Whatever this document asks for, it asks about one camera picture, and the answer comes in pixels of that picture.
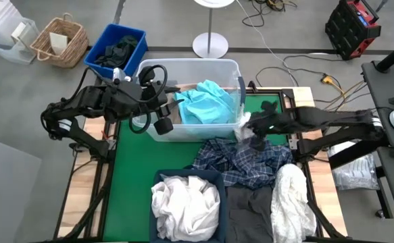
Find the cardboard piece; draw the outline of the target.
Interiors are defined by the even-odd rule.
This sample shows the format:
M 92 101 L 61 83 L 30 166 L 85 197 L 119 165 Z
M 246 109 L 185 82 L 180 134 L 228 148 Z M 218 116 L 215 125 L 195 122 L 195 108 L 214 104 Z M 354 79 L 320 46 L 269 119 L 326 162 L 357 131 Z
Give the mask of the cardboard piece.
M 22 35 L 23 31 L 26 28 L 26 24 L 23 22 L 20 22 L 18 26 L 15 28 L 15 30 L 11 33 L 11 39 L 13 42 L 18 42 L 20 39 L 20 36 Z

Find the red and black toolbox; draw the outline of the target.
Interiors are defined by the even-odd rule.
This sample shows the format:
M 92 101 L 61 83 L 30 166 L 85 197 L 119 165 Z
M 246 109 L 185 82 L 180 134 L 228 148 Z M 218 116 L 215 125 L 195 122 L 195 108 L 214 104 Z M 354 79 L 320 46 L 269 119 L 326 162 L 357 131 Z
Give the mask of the red and black toolbox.
M 339 0 L 325 24 L 325 33 L 342 60 L 360 57 L 380 36 L 377 13 L 366 0 Z

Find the dark grey garment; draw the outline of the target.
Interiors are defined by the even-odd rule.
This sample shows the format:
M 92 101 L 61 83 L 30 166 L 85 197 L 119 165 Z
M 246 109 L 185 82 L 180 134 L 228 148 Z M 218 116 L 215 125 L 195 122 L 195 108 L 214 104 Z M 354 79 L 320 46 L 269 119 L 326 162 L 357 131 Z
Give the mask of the dark grey garment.
M 251 190 L 243 186 L 226 189 L 228 227 L 226 243 L 273 243 L 272 188 Z

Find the wicker basket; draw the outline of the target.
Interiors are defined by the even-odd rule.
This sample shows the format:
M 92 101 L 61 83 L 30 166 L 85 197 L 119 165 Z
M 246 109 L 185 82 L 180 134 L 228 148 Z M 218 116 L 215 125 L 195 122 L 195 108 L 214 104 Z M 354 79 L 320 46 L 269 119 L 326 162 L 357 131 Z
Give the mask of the wicker basket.
M 55 54 L 49 34 L 64 35 L 68 39 L 67 47 Z M 83 25 L 75 22 L 70 13 L 64 13 L 61 18 L 53 18 L 40 32 L 30 48 L 39 61 L 61 68 L 73 68 L 86 53 L 89 39 Z

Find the cream paper sheet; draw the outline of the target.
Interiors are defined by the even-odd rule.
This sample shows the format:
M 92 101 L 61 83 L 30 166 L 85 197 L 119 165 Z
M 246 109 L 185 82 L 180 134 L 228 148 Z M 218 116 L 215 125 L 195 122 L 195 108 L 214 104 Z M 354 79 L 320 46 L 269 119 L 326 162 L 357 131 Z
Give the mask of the cream paper sheet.
M 61 53 L 68 46 L 68 37 L 62 34 L 57 34 L 54 32 L 49 33 L 51 48 L 56 55 L 61 55 Z

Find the teal garment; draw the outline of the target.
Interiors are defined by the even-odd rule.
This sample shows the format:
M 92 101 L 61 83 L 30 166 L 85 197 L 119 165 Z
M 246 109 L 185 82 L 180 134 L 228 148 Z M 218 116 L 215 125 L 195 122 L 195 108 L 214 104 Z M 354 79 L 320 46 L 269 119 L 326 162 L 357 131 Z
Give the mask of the teal garment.
M 174 94 L 183 124 L 231 124 L 237 112 L 236 95 L 226 92 L 216 82 L 205 80 L 195 88 Z

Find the crumpled white garment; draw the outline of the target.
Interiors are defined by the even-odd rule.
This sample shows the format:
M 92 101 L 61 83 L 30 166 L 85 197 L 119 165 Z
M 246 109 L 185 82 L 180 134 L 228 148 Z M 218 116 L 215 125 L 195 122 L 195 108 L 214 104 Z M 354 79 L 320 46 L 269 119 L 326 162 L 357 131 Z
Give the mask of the crumpled white garment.
M 171 242 L 209 240 L 219 226 L 220 193 L 197 175 L 161 175 L 151 187 L 155 235 Z

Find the dark green garment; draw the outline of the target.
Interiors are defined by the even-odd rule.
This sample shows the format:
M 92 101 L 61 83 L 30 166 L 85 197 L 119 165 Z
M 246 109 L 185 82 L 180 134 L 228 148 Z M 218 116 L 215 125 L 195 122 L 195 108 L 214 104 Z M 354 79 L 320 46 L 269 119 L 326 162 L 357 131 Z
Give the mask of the dark green garment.
M 98 55 L 94 63 L 101 67 L 123 69 L 137 47 L 137 44 L 138 40 L 134 36 L 124 36 L 118 43 L 106 46 L 105 53 Z

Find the small white lace garment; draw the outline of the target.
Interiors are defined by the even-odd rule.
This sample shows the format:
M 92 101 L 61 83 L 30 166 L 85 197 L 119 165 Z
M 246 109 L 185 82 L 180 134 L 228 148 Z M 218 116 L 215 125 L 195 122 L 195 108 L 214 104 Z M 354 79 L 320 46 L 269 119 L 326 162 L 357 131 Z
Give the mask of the small white lace garment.
M 251 118 L 250 112 L 245 112 L 245 105 L 241 104 L 239 112 L 239 124 L 234 128 L 235 138 L 238 142 L 242 142 L 254 136 L 252 129 L 246 126 Z

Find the navy and white fabric bin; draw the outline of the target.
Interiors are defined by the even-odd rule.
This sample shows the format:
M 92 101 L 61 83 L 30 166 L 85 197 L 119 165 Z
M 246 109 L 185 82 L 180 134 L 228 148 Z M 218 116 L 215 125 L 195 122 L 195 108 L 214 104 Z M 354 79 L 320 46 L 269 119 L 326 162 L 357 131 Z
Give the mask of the navy and white fabric bin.
M 215 232 L 215 234 L 207 241 L 202 242 L 189 242 L 189 241 L 178 241 L 178 242 L 171 242 L 169 240 L 162 240 L 157 238 L 155 235 L 155 217 L 152 214 L 151 210 L 151 202 L 150 202 L 150 213 L 149 213 L 149 242 L 150 243 L 225 243 L 226 240 L 226 226 L 227 226 L 227 205 L 226 205 L 226 190 L 224 187 L 224 181 L 221 174 L 217 171 L 210 171 L 210 170 L 196 170 L 196 169 L 164 169 L 159 170 L 155 173 L 153 179 L 153 186 L 160 182 L 162 177 L 161 175 L 165 176 L 199 176 L 210 183 L 214 184 L 219 193 L 221 198 L 220 203 L 220 214 L 219 214 L 219 226 Z

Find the long white textured garment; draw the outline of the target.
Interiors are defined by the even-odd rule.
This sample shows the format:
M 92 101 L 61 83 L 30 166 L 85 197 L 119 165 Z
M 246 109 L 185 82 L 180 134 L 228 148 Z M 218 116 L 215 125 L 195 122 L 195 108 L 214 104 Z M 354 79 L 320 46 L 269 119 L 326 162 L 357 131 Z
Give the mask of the long white textured garment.
M 316 216 L 307 203 L 307 181 L 302 170 L 294 164 L 283 165 L 272 191 L 274 243 L 302 243 L 316 233 Z

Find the green table mat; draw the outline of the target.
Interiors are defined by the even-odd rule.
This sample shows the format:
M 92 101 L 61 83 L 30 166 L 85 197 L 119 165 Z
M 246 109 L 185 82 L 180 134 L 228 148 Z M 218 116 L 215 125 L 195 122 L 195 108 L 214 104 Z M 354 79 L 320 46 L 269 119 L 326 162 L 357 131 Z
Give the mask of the green table mat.
M 157 171 L 193 163 L 201 142 L 156 142 L 120 124 L 103 241 L 147 242 L 151 187 Z

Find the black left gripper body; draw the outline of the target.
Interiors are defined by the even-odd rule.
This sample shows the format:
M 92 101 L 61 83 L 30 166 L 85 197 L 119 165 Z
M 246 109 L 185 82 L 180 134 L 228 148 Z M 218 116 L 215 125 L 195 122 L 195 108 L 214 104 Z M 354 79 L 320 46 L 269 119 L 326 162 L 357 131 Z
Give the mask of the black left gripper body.
M 162 82 L 146 82 L 141 85 L 141 115 L 154 113 L 157 118 L 165 118 L 170 114 L 168 97 L 165 93 L 166 86 Z

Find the grey board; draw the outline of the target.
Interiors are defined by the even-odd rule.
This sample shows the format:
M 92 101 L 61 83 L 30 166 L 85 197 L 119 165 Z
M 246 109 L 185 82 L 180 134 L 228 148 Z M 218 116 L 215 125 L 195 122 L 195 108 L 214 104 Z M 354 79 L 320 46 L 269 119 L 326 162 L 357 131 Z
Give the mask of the grey board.
M 12 243 L 41 160 L 0 143 L 0 243 Z

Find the blue plaid shirt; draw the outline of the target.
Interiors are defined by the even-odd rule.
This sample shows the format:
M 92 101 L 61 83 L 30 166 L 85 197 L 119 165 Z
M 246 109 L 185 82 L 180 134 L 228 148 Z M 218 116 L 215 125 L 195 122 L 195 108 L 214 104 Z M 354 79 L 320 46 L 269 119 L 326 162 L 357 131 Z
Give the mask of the blue plaid shirt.
M 262 151 L 233 140 L 206 140 L 197 152 L 193 169 L 221 173 L 225 186 L 242 185 L 250 189 L 272 186 L 277 171 L 293 162 L 289 148 L 264 142 Z

